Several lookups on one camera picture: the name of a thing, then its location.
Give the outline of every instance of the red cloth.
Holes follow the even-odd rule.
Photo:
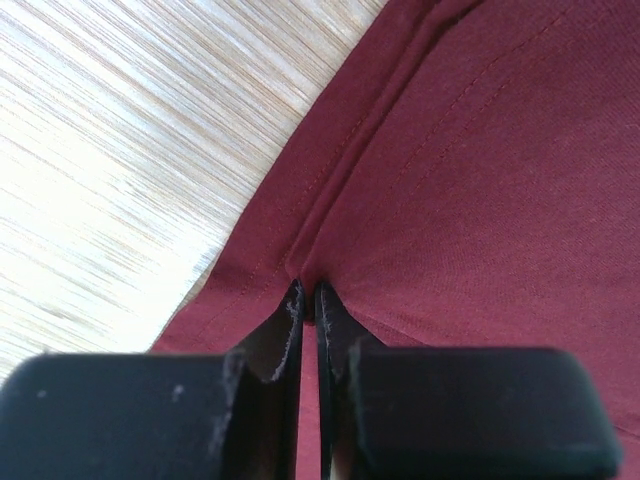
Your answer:
[[[640,478],[640,4],[391,0],[155,349],[223,351],[294,277],[390,344],[554,345]],[[319,478],[305,332],[299,478]]]

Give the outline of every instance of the light wood surface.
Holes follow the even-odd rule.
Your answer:
[[[0,380],[143,351],[384,0],[0,0]]]

